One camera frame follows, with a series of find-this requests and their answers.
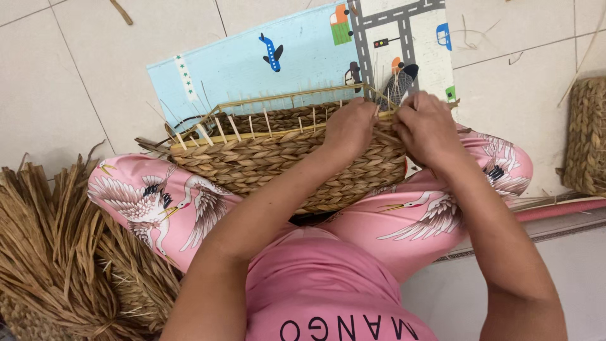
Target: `white floor tile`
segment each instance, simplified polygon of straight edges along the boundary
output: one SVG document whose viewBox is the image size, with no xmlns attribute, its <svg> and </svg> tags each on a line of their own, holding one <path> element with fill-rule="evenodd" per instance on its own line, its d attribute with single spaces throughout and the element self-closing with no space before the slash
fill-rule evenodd
<svg viewBox="0 0 606 341">
<path fill-rule="evenodd" d="M 606 339 L 603 259 L 606 229 L 583 232 L 536 246 L 558 289 L 570 340 Z M 478 340 L 488 306 L 487 289 L 474 257 L 436 263 L 401 287 L 402 305 L 439 340 Z"/>
<path fill-rule="evenodd" d="M 231 36 L 266 22 L 279 19 L 335 0 L 217 0 L 227 35 Z"/>
<path fill-rule="evenodd" d="M 574 36 L 573 0 L 448 0 L 446 15 L 453 67 Z M 485 37 L 467 32 L 467 42 L 475 50 L 465 45 L 462 15 L 467 30 L 486 32 L 494 25 Z"/>
<path fill-rule="evenodd" d="M 48 7 L 48 0 L 0 0 L 0 25 Z"/>
<path fill-rule="evenodd" d="M 563 166 L 567 103 L 557 104 L 574 76 L 574 39 L 527 50 L 512 65 L 505 56 L 454 71 L 460 108 L 454 117 L 479 132 L 522 147 L 534 165 L 526 197 L 566 192 L 555 168 Z"/>
<path fill-rule="evenodd" d="M 604 8 L 604 0 L 575 0 L 576 13 L 576 35 L 595 32 Z M 606 22 L 602 24 L 601 30 L 606 30 Z"/>
<path fill-rule="evenodd" d="M 580 65 L 593 34 L 576 38 L 577 67 Z M 606 76 L 606 31 L 601 31 L 581 67 L 579 79 Z"/>
<path fill-rule="evenodd" d="M 25 152 L 48 178 L 105 138 L 49 9 L 0 27 L 0 134 L 3 166 Z M 112 156 L 109 144 L 96 156 Z"/>
<path fill-rule="evenodd" d="M 212 0 L 120 3 L 132 26 L 110 1 L 68 0 L 53 8 L 107 136 L 124 154 L 140 151 L 137 136 L 166 137 L 146 103 L 159 108 L 146 66 L 225 35 Z"/>
</svg>

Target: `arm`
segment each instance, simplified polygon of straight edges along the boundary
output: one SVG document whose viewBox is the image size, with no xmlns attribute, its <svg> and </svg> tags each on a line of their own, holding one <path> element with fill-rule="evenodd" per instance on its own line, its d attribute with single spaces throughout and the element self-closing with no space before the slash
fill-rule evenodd
<svg viewBox="0 0 606 341">
<path fill-rule="evenodd" d="M 162 340 L 244 340 L 248 263 L 299 205 L 370 143 L 375 106 L 362 98 L 335 112 L 324 144 L 223 217 L 196 252 Z"/>
<path fill-rule="evenodd" d="M 447 105 L 417 93 L 403 104 L 394 129 L 409 151 L 448 183 L 464 213 L 488 286 L 481 339 L 566 340 L 564 313 L 545 263 L 463 148 Z"/>
</svg>

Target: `pink shirt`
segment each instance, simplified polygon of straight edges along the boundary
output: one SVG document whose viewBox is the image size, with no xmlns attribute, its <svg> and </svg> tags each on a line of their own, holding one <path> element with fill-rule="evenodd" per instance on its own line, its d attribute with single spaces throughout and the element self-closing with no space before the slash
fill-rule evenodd
<svg viewBox="0 0 606 341">
<path fill-rule="evenodd" d="M 335 239 L 282 239 L 251 262 L 246 340 L 437 340 L 378 260 Z"/>
</svg>

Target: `dried water hyacinth bundle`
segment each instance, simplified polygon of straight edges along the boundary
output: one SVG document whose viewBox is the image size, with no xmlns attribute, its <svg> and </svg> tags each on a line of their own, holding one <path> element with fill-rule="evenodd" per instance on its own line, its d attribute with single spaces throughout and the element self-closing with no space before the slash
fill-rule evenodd
<svg viewBox="0 0 606 341">
<path fill-rule="evenodd" d="M 564 186 L 606 197 L 606 77 L 576 82 L 570 96 Z"/>
<path fill-rule="evenodd" d="M 242 141 L 233 139 L 224 143 L 219 140 L 211 146 L 200 139 L 199 147 L 190 143 L 187 150 L 175 144 L 171 154 L 180 167 L 236 194 L 247 196 L 321 146 L 325 133 L 323 124 L 340 105 L 339 102 L 331 102 L 268 111 L 269 127 L 264 113 L 233 116 Z M 317 129 L 302 131 L 302 127 L 313 126 L 314 117 Z M 251 132 L 251 125 L 255 138 L 244 136 Z M 225 135 L 234 132 L 231 124 L 222 126 Z M 272 137 L 263 134 L 269 129 L 274 133 Z M 392 131 L 391 121 L 380 121 L 364 154 L 317 188 L 296 213 L 345 208 L 374 188 L 402 182 L 405 171 L 404 145 Z"/>
<path fill-rule="evenodd" d="M 146 340 L 179 290 L 174 269 L 87 197 L 96 161 L 0 174 L 0 312 L 20 340 Z"/>
</svg>

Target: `hand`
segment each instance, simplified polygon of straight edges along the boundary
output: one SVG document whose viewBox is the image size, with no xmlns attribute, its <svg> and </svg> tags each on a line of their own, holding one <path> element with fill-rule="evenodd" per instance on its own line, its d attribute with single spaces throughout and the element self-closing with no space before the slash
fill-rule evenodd
<svg viewBox="0 0 606 341">
<path fill-rule="evenodd" d="M 406 149 L 434 171 L 444 174 L 453 163 L 469 158 L 459 141 L 448 104 L 434 95 L 414 93 L 402 102 L 393 118 L 392 129 L 400 135 Z"/>
<path fill-rule="evenodd" d="M 373 137 L 377 105 L 363 97 L 351 100 L 332 114 L 322 148 L 346 165 L 362 155 Z"/>
</svg>

